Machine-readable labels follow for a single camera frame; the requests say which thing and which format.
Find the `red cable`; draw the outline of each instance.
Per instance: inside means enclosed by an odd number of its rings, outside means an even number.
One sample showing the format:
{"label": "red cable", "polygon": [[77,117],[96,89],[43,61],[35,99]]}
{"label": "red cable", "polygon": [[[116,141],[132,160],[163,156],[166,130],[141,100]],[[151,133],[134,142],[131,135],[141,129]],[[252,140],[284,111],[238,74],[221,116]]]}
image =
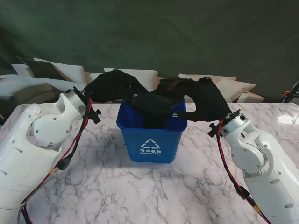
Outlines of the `red cable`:
{"label": "red cable", "polygon": [[[219,124],[219,129],[218,129],[218,133],[217,135],[220,137],[220,130],[221,130],[221,127],[222,127],[222,124],[223,124],[223,120],[220,122]],[[254,207],[254,205],[252,204],[252,202],[245,196],[242,188],[240,187],[240,185],[238,184],[238,182],[235,180],[235,178],[233,177],[233,175],[231,174],[230,170],[228,169],[228,165],[226,163],[226,160],[225,160],[225,156],[224,156],[224,153],[223,153],[223,149],[222,149],[222,145],[221,145],[221,142],[220,142],[220,138],[217,139],[218,141],[218,144],[219,144],[219,149],[220,149],[220,156],[222,158],[222,161],[223,161],[223,164],[224,164],[224,168],[225,170],[227,171],[228,175],[231,177],[231,179],[233,180],[233,184],[235,184],[238,189],[242,192],[243,194],[243,197],[246,199],[246,201],[252,206]],[[267,217],[262,214],[261,212],[258,212],[258,214],[268,223],[268,224],[271,224],[271,222],[267,219]]]}

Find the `white cushion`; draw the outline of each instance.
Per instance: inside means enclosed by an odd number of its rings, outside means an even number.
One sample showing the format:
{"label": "white cushion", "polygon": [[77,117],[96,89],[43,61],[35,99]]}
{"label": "white cushion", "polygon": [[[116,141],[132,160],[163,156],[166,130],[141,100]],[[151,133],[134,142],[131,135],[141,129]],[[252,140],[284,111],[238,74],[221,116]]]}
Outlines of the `white cushion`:
{"label": "white cushion", "polygon": [[239,96],[237,103],[262,103],[264,100],[264,97],[252,92],[244,92]]}
{"label": "white cushion", "polygon": [[90,84],[93,80],[95,80],[98,75],[100,75],[101,73],[96,72],[96,73],[90,73],[90,72],[85,72],[85,78],[87,81],[87,84]]}
{"label": "white cushion", "polygon": [[217,84],[223,78],[230,79],[230,80],[233,80],[233,81],[235,81],[237,79],[236,77],[211,76],[211,75],[186,75],[186,74],[179,74],[178,76],[180,78],[191,78],[194,81],[198,81],[200,78],[210,77],[212,79],[213,83],[215,83],[215,84]]}
{"label": "white cushion", "polygon": [[[43,59],[33,58],[35,61],[48,62]],[[79,84],[87,84],[84,68],[79,65],[61,64],[51,62],[54,68],[67,80]]]}
{"label": "white cushion", "polygon": [[[114,68],[104,68],[105,72],[112,71]],[[157,87],[157,71],[151,70],[139,70],[139,69],[119,69],[127,74],[130,74],[137,78],[141,85],[143,85],[148,91],[153,91]]]}
{"label": "white cushion", "polygon": [[242,83],[223,78],[216,84],[226,102],[231,103],[242,93],[247,92],[255,87],[255,84]]}
{"label": "white cushion", "polygon": [[23,88],[44,83],[48,83],[62,92],[65,92],[68,89],[73,89],[74,86],[82,91],[86,86],[83,84],[50,78],[31,78],[20,75],[3,75],[0,76],[0,96],[12,96],[15,92],[18,92]]}
{"label": "white cushion", "polygon": [[18,75],[29,76],[34,78],[34,73],[31,69],[25,64],[12,64],[14,70],[18,73]]}

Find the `sofa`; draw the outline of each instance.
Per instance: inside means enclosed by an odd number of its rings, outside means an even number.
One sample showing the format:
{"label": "sofa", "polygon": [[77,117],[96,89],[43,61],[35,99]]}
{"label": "sofa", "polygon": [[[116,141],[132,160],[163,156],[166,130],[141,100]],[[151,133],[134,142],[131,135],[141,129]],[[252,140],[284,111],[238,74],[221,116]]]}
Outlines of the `sofa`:
{"label": "sofa", "polygon": [[[0,114],[5,118],[19,104],[55,102],[59,93],[64,92],[73,86],[79,90],[92,82],[100,72],[86,72],[79,65],[67,65],[56,62],[49,62],[43,59],[21,59],[24,64],[12,64],[16,74],[0,76]],[[46,77],[40,68],[46,66]],[[49,66],[53,72],[52,79],[49,73]],[[114,68],[105,68],[104,72],[112,71]],[[163,79],[158,77],[158,72],[154,70],[120,69],[132,76],[148,90],[152,91]],[[178,74],[181,78],[192,78],[198,80],[203,77],[210,77],[217,85],[227,102],[237,103],[260,103],[264,98],[249,92],[255,84],[236,81],[236,77],[222,77],[212,75],[188,75]],[[192,99],[185,97],[187,103],[192,103]]]}

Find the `cable connector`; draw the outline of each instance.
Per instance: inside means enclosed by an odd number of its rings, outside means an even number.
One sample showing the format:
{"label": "cable connector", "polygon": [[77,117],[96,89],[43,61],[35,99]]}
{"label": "cable connector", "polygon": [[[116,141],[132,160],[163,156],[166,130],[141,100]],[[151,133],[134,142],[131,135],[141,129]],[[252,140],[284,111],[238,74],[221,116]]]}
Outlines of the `cable connector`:
{"label": "cable connector", "polygon": [[248,196],[250,195],[250,193],[243,187],[240,186],[241,189],[238,188],[238,186],[234,185],[235,190],[237,191],[237,194],[243,199],[245,200],[245,198],[248,198]]}
{"label": "cable connector", "polygon": [[60,170],[65,170],[68,166],[69,166],[69,164],[70,164],[70,162],[71,162],[71,158],[72,158],[72,156],[67,156],[67,157],[65,157],[65,158],[63,158],[58,164],[57,164],[57,168],[58,169],[60,169]]}

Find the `white marble surface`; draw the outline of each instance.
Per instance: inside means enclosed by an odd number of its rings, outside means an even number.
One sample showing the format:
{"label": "white marble surface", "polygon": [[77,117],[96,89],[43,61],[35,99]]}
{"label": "white marble surface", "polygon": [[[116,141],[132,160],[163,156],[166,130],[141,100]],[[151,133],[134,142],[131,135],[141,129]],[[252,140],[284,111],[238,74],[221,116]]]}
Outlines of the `white marble surface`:
{"label": "white marble surface", "polygon": [[[299,165],[299,107],[295,104],[230,104],[273,134]],[[132,162],[116,125],[119,105],[93,105],[101,122],[89,121],[64,172],[28,203],[34,224],[264,224],[235,192],[223,168],[209,123],[188,122],[171,164]],[[0,130],[2,140],[24,106]],[[81,121],[73,125],[70,139]],[[243,186],[242,173],[228,166]],[[10,222],[16,223],[15,217]]]}

